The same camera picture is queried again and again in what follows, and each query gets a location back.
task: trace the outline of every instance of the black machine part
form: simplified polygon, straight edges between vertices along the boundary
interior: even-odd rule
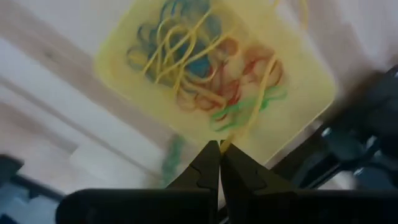
[[[299,190],[232,145],[211,141],[166,189],[82,190],[57,209],[64,223],[217,223],[218,177],[230,223],[397,223],[398,192]]]

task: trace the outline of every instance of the yellow plastic container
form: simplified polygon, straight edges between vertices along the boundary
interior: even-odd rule
[[[110,89],[198,147],[212,139],[226,139],[228,132],[210,129],[208,114],[182,111],[170,88],[151,83],[126,63],[126,50],[137,41],[139,26],[158,21],[164,3],[165,0],[137,0],[133,4],[96,57],[96,74]],[[278,16],[267,1],[219,0],[215,4],[221,6],[223,27],[231,26],[231,19],[226,18],[231,15],[238,23],[233,37],[272,47],[284,64],[287,98],[270,103],[260,113],[256,125],[234,142],[263,164],[331,104],[335,87],[303,35]]]

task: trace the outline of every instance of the green rubber band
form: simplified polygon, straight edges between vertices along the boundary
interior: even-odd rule
[[[277,87],[277,86],[272,87],[272,88],[266,90],[264,95],[265,96],[270,95],[270,94],[274,93],[275,91],[277,91],[279,89],[280,89],[280,87]],[[265,110],[268,107],[270,101],[283,100],[286,97],[287,97],[287,92],[285,90],[279,96],[264,97],[264,99],[263,99],[263,101],[261,103],[260,111]],[[210,118],[210,126],[214,126],[214,124],[217,122],[217,119],[222,118],[223,116],[227,115],[228,113],[238,112],[242,108],[247,108],[247,107],[250,107],[250,106],[254,105],[255,102],[256,102],[256,99],[251,98],[251,99],[236,103],[235,105],[229,106],[229,107],[225,108],[224,110],[213,114],[211,116],[211,118]],[[233,128],[233,127],[236,127],[236,126],[240,126],[240,124],[238,122],[236,122],[236,121],[232,121],[229,124],[226,124],[226,125],[218,128],[218,129],[216,129],[215,131],[216,132],[222,132],[222,131],[225,131],[225,130],[227,130],[229,128]]]

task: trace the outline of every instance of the tangled rubber bands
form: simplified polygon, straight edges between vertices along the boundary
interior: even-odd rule
[[[275,52],[259,44],[240,49],[231,36],[236,27],[225,30],[219,11],[208,0],[166,1],[157,24],[138,28],[139,44],[128,49],[127,62],[151,82],[170,87],[182,110],[208,113],[215,131],[238,128],[225,147],[286,92],[273,94],[284,75]],[[244,68],[231,72],[232,58],[241,58]],[[258,89],[257,98],[244,96],[246,85]]]

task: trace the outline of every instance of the white surface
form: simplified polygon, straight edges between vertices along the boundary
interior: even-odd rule
[[[2,85],[0,102],[7,105],[2,105],[3,108],[0,109],[0,154],[6,153],[22,159],[25,164],[20,174],[66,194],[88,187],[143,188],[155,182],[155,178],[140,168]],[[14,108],[20,114],[28,111],[28,118],[59,136],[71,137],[77,148],[71,152],[70,149],[63,148],[63,145],[54,145],[48,136],[41,134],[41,127],[36,125],[35,128],[24,128],[25,125],[21,126],[16,121],[26,123],[26,119],[15,115],[15,111],[14,114],[9,114],[13,111],[4,107]]]
[[[129,9],[132,0],[15,0],[90,55]]]
[[[42,100],[137,164],[155,174],[160,172],[164,152],[145,136],[91,102],[4,39],[0,39],[0,49],[0,75],[3,78]]]

